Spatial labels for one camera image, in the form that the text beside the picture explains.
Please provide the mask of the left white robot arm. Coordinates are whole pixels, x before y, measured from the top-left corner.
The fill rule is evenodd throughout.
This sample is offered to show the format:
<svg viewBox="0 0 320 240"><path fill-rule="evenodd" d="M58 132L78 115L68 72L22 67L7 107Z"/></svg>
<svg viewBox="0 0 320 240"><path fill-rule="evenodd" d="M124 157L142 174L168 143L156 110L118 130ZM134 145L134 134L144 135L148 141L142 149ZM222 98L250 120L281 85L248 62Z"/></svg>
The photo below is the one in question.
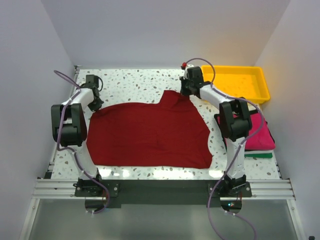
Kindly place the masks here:
<svg viewBox="0 0 320 240"><path fill-rule="evenodd" d="M85 82L77 84L64 73L55 70L54 73L75 87L74 94L61 104L51 106L52 136L56 149L69 151L73 156L78 170L78 180L74 187L76 194L84 197L107 196L102 177L93 163L87 147L88 130L84 111L99 110L103 101L100 92L103 90L103 80L94 74L85 76Z"/></svg>

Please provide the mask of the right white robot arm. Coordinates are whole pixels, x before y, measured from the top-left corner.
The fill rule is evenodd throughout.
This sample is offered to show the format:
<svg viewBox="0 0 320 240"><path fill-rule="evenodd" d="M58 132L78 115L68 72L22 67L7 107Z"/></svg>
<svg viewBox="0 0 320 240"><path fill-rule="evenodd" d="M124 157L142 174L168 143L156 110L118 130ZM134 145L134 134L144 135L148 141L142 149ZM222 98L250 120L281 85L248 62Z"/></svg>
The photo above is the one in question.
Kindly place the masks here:
<svg viewBox="0 0 320 240"><path fill-rule="evenodd" d="M179 78L180 93L184 96L194 95L219 110L219 129L226 142L227 164L222 179L212 191L233 197L247 183L245 145L252 129L248 103L246 99L232 97L218 90L213 83L205 81L199 66L188 66L184 62L181 69L184 75Z"/></svg>

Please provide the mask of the dark red t shirt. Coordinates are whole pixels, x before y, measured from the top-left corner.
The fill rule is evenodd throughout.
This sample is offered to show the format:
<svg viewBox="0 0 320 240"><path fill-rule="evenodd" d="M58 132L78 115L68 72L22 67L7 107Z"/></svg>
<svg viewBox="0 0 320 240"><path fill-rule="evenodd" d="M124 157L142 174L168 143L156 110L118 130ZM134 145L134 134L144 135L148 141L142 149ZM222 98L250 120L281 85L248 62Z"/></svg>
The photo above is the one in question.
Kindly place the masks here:
<svg viewBox="0 0 320 240"><path fill-rule="evenodd" d="M166 90L158 103L127 102L93 113L86 145L95 165L207 169L209 134L190 98Z"/></svg>

